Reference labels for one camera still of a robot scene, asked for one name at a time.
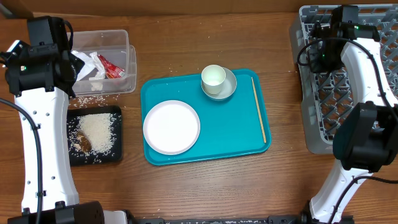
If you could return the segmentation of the white napkin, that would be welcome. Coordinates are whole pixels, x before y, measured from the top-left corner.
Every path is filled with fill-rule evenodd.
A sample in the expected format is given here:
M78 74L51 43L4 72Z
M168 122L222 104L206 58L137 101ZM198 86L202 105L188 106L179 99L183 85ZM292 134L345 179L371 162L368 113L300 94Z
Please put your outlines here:
M72 54L84 62L84 66L78 72L73 90L78 95L89 95L93 92L102 91L105 69L99 59L100 55L97 52L86 54L76 50L72 50Z

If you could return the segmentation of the grey shallow bowl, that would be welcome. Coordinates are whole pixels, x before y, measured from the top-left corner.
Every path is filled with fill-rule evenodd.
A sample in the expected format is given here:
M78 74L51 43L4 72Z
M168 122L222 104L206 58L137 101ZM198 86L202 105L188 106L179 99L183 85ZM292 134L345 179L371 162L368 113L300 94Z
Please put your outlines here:
M226 72L226 79L223 82L223 87L221 89L221 91L217 94L211 94L209 92L207 92L207 90L205 89L205 82L202 81L201 82L201 88L203 90L203 92L212 100L215 101L224 101L227 100L228 98L230 98L233 93L236 90L237 87L237 80L236 80L236 76L234 75L234 73L229 70L228 68L223 67L224 71Z

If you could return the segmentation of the grey dishwasher rack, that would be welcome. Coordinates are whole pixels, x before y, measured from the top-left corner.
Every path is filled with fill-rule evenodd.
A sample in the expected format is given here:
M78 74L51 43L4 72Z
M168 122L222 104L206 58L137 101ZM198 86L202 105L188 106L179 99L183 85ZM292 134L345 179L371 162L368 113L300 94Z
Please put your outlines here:
M315 23L330 23L334 5L302 6L290 26L289 34L293 60L304 62L300 50L312 41ZM376 26L381 37L381 58L393 93L397 93L397 5L362 4L359 21ZM301 102L305 141L314 154L330 154L337 129L353 109L353 94L344 68L331 74L312 73L304 64L298 67L303 100Z

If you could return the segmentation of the teal serving tray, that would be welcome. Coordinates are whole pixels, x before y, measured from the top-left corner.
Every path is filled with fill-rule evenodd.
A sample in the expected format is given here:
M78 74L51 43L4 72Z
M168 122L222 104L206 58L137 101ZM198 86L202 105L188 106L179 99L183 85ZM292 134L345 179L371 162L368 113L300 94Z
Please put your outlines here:
M186 152L169 156L144 143L144 155L155 166L207 161L265 152L272 137L258 75L249 69L233 70L237 87L224 101L209 98L201 89L200 74L158 78L141 88L141 112L145 117L158 103L178 100L189 104L200 119L200 135ZM252 89L254 79L267 142L264 144Z

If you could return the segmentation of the clear plastic bin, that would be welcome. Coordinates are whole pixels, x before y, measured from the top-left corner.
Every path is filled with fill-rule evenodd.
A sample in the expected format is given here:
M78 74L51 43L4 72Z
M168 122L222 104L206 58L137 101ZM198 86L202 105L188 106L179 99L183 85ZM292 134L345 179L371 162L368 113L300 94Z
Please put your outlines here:
M86 54L97 52L125 72L125 77L108 79L105 74L103 90L89 95L111 95L130 93L136 88L137 63L135 48L129 43L126 30L95 30L75 32L73 48Z

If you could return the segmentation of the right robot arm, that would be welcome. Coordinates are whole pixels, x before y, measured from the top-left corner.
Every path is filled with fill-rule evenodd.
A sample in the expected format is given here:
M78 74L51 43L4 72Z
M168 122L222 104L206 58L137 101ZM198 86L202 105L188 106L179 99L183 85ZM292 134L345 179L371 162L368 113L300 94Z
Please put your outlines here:
M308 203L310 223L353 223L343 210L368 179L397 155L397 98L381 60L377 28L351 21L316 23L311 33L313 72L346 68L354 107L333 139L335 162L320 191Z

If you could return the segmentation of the white paper cup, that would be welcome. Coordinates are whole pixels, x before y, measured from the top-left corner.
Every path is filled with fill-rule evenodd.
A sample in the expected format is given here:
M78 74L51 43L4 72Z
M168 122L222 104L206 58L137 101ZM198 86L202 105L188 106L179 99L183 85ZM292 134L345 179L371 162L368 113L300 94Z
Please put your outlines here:
M226 79L226 72L219 65L209 65L201 72L201 81L204 84L204 90L212 95L218 94Z

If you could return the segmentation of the large white plate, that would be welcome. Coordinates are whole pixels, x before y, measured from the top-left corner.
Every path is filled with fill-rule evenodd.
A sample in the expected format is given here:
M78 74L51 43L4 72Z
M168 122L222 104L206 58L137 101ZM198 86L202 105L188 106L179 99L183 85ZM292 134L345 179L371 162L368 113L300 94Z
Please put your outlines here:
M143 123L146 143L156 152L177 155L189 150L200 135L200 119L187 103L167 100L155 105Z

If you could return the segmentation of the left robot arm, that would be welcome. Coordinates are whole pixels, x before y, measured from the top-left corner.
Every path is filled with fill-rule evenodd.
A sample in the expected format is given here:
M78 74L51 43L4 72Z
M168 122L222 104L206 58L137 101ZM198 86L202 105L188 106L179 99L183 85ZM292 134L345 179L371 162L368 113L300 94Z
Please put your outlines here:
M80 203L67 148L67 108L83 62L69 44L16 40L5 58L6 81L21 119L25 187L19 217L8 223L133 223L127 210Z

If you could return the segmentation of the brown food scrap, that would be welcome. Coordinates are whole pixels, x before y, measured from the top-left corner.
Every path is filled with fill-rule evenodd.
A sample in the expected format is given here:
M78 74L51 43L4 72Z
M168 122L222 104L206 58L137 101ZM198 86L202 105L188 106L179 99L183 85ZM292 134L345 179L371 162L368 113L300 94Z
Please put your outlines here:
M92 149L91 143L83 132L81 132L81 131L77 132L76 140L78 142L75 143L75 147L79 151L84 152L84 153L89 153L91 151L91 149Z

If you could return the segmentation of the red snack wrapper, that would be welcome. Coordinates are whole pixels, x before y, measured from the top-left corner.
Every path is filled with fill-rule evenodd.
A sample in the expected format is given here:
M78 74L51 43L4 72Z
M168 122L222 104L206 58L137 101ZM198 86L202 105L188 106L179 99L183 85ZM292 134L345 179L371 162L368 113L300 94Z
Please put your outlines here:
M126 74L123 69L114 65L102 55L98 55L98 58L105 69L105 74L108 79L125 77Z

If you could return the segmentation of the scattered rice on table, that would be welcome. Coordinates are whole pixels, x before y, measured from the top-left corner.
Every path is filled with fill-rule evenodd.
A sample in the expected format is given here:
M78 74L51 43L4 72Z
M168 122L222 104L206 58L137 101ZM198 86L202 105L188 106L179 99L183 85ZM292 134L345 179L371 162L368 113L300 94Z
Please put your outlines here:
M119 95L93 95L79 96L69 101L69 109L81 109L91 107L102 107L118 103Z

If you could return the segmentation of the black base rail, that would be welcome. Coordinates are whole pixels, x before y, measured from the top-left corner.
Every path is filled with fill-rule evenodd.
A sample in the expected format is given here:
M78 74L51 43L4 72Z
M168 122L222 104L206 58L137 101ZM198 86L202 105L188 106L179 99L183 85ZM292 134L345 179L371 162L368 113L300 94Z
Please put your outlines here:
M220 218L164 220L163 218L134 218L133 224L320 224L316 219L301 215L274 215L267 218Z

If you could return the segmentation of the wooden chopstick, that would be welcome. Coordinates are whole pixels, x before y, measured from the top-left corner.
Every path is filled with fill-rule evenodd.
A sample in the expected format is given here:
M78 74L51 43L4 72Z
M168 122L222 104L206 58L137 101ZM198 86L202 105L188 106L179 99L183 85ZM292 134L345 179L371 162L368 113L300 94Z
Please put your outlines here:
M257 108L257 115L258 115L259 123L260 123L260 127L261 127L262 138L263 138L263 141L264 141L264 144L265 144L267 142L267 139L266 139L266 135L265 135L264 125L263 125L263 122L262 122L262 115L261 115L261 111L260 111L260 107L259 107L259 101L258 101L256 87L255 87L255 84L254 84L253 77L251 77L251 83L252 83L252 89L253 89L253 93L254 93L254 100L255 100L256 108Z

